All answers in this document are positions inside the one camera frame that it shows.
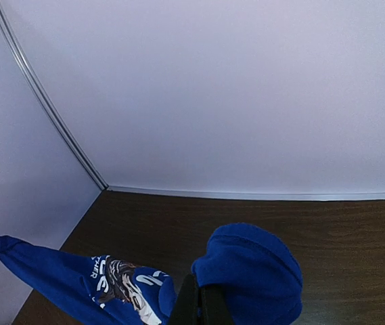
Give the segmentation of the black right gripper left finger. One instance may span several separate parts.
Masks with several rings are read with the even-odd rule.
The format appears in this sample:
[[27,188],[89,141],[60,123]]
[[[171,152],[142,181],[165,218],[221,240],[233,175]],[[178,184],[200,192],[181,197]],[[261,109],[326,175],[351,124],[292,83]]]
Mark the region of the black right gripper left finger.
[[175,306],[168,320],[169,325],[198,325],[200,289],[196,277],[188,274],[182,283]]

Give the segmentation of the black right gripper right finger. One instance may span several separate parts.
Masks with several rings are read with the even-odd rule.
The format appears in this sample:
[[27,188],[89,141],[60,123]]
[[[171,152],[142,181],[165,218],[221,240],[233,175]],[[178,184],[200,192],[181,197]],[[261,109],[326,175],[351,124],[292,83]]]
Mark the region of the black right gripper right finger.
[[216,285],[201,288],[201,316],[203,325],[234,325],[222,289]]

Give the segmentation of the blue printed t-shirt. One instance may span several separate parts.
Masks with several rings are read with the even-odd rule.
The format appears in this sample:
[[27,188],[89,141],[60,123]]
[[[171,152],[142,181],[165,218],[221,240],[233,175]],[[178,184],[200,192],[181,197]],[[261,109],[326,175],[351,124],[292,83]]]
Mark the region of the blue printed t-shirt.
[[[111,255],[82,257],[0,236],[0,261],[84,324],[167,324],[179,300],[167,273]],[[254,225],[217,228],[191,276],[195,290],[221,289],[232,324],[291,324],[302,311],[298,262]]]

